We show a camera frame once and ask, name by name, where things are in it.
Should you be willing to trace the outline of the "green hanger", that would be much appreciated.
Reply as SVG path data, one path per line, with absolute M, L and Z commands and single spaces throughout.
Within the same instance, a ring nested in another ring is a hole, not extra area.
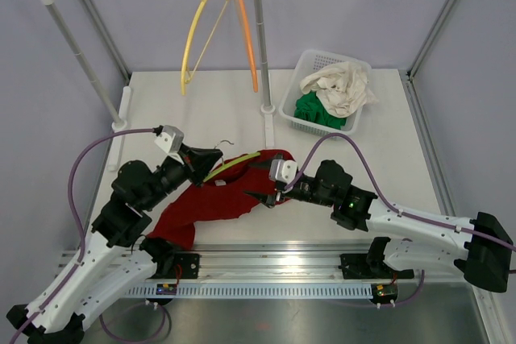
M 250 160 L 250 159 L 253 159 L 253 158 L 256 158 L 260 156 L 260 152 L 259 151 L 255 151 L 253 153 L 247 153 L 245 155 L 241 155 L 239 157 L 236 157 L 234 158 L 233 160 L 230 160 L 230 161 L 225 161 L 225 160 L 222 160 L 222 163 L 216 167 L 215 169 L 213 169 L 207 177 L 204 178 L 203 182 L 206 183 L 207 181 L 213 179 L 214 177 L 216 177 L 217 175 L 219 175 L 220 173 L 226 171 L 227 169 L 229 168 L 232 168 L 233 166 L 235 166 L 236 164 L 240 164 L 240 163 L 243 163 L 244 161 L 247 161 L 247 160 Z

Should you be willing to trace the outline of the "red t shirt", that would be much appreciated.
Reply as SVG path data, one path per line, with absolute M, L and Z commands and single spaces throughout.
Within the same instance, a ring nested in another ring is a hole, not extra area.
M 276 155 L 292 160 L 290 152 L 281 149 L 260 150 L 260 156 L 236 164 L 207 181 L 201 187 L 190 185 L 162 211 L 148 238 L 160 238 L 190 250 L 194 244 L 195 224 L 231 220 L 249 213 L 260 203 L 245 191 L 272 194 L 274 183 L 267 170 L 254 168 L 254 163 Z

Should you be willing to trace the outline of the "green t shirt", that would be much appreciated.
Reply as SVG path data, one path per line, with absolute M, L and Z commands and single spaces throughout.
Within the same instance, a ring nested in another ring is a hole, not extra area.
M 317 98 L 315 92 L 303 94 L 299 99 L 297 99 L 293 116 L 307 122 L 327 126 L 336 130 L 340 130 L 347 123 L 347 118 L 338 118 L 329 114 Z

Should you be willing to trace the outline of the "yellow hanger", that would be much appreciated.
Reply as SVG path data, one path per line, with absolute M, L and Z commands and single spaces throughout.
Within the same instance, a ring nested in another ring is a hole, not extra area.
M 206 12 L 215 3 L 219 3 L 219 11 L 214 17 L 206 17 Z M 180 90 L 183 97 L 194 75 L 199 69 L 203 56 L 220 24 L 229 0 L 200 0 L 193 15 L 186 36 L 184 51 L 181 62 Z

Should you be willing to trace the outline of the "white t shirt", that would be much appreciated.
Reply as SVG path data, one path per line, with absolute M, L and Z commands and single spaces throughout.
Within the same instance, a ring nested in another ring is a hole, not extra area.
M 367 66 L 344 61 L 329 64 L 302 78 L 299 88 L 303 94 L 315 92 L 329 114 L 347 118 L 362 106 L 379 102 L 369 82 Z

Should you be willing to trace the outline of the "orange hanger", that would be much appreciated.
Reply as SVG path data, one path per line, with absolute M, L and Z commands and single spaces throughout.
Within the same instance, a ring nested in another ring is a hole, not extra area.
M 243 39 L 243 46 L 248 58 L 248 66 L 251 73 L 252 78 L 252 88 L 253 92 L 257 93 L 259 91 L 259 83 L 258 76 L 256 71 L 256 60 L 254 54 L 254 45 L 252 42 L 252 35 L 248 20 L 248 13 L 245 6 L 244 0 L 233 0 L 235 4 L 236 14 L 239 20 L 239 26 Z

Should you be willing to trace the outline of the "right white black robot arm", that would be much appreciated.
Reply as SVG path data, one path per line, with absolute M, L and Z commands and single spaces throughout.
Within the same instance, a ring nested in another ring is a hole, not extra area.
M 249 193 L 263 205 L 273 208 L 287 199 L 321 205 L 344 229 L 376 233 L 365 258 L 368 278 L 435 270 L 461 275 L 489 292 L 508 287 L 514 244 L 489 213 L 465 218 L 403 209 L 352 185 L 352 176 L 334 160 L 324 160 L 314 176 L 280 157 L 251 166 L 273 182 L 271 194 Z

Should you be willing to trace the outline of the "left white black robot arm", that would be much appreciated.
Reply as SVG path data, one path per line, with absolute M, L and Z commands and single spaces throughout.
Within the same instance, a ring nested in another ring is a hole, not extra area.
M 152 219 L 152 211 L 186 181 L 200 185 L 223 153 L 181 145 L 155 171 L 141 160 L 123 164 L 111 187 L 110 200 L 94 219 L 85 245 L 52 284 L 27 305 L 15 305 L 8 321 L 30 343 L 79 343 L 86 330 L 127 290 L 174 268 L 176 247 L 161 240 L 144 240 L 135 257 L 106 274 L 105 270 L 131 247 Z

